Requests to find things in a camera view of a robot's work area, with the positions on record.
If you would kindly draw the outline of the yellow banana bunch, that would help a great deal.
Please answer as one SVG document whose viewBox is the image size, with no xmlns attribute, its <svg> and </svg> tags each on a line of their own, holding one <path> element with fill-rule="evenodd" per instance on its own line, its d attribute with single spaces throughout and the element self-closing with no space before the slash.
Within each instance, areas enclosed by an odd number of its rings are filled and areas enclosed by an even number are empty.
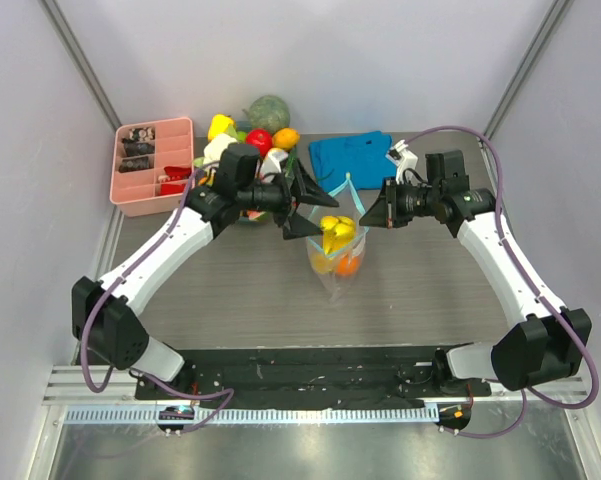
<svg viewBox="0 0 601 480">
<path fill-rule="evenodd" d="M 347 216 L 323 216 L 320 220 L 322 247 L 310 256 L 317 274 L 334 273 L 339 260 L 348 254 L 356 237 L 356 224 Z"/>
</svg>

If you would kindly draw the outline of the clear zip top bag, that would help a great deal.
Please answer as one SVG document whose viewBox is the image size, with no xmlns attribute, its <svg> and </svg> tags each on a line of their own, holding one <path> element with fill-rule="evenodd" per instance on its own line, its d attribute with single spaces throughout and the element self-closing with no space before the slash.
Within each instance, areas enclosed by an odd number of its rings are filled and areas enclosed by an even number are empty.
<svg viewBox="0 0 601 480">
<path fill-rule="evenodd" d="M 359 224 L 366 209 L 349 172 L 330 195 L 339 206 L 312 208 L 309 220 L 321 233 L 306 240 L 306 249 L 311 269 L 335 303 L 350 289 L 363 264 L 368 228 Z"/>
</svg>

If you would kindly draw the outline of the orange fruit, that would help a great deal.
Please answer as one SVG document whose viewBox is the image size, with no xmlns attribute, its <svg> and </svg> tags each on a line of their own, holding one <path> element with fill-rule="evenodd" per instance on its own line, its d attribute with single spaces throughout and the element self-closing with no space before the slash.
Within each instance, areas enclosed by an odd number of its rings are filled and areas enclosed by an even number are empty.
<svg viewBox="0 0 601 480">
<path fill-rule="evenodd" d="M 335 274 L 339 277 L 352 277 L 358 272 L 360 265 L 360 256 L 345 255 L 339 260 Z"/>
</svg>

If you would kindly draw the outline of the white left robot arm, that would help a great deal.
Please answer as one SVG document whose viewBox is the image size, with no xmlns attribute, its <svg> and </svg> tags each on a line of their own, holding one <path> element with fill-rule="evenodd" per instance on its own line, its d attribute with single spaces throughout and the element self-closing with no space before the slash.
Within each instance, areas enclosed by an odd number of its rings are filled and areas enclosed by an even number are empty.
<svg viewBox="0 0 601 480">
<path fill-rule="evenodd" d="M 185 397 L 192 373 L 175 349 L 151 337 L 140 322 L 149 300 L 191 256 L 251 210 L 272 215 L 284 239 L 319 234 L 298 214 L 301 204 L 337 207 L 298 160 L 289 170 L 256 177 L 256 147 L 232 143 L 221 153 L 210 182 L 185 186 L 179 206 L 162 228 L 116 269 L 98 280 L 80 278 L 71 290 L 72 333 L 80 343 L 80 363 L 95 353 L 112 369 L 136 370 L 158 379 L 170 398 Z"/>
</svg>

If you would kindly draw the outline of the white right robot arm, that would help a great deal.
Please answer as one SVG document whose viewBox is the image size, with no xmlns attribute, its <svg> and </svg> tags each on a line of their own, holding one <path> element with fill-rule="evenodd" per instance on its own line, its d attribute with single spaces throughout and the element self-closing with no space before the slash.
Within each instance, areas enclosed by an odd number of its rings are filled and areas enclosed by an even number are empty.
<svg viewBox="0 0 601 480">
<path fill-rule="evenodd" d="M 468 379 L 495 379 L 520 390 L 575 375 L 583 355 L 558 311 L 580 342 L 591 321 L 582 309 L 569 309 L 542 281 L 496 212 L 496 198 L 473 189 L 459 150 L 429 154 L 426 175 L 415 171 L 418 158 L 404 142 L 387 153 L 396 173 L 384 179 L 379 196 L 361 217 L 363 227 L 396 229 L 417 217 L 432 217 L 472 255 L 495 292 L 510 326 L 497 343 L 473 343 L 449 349 L 431 371 L 437 391 L 452 395 Z"/>
</svg>

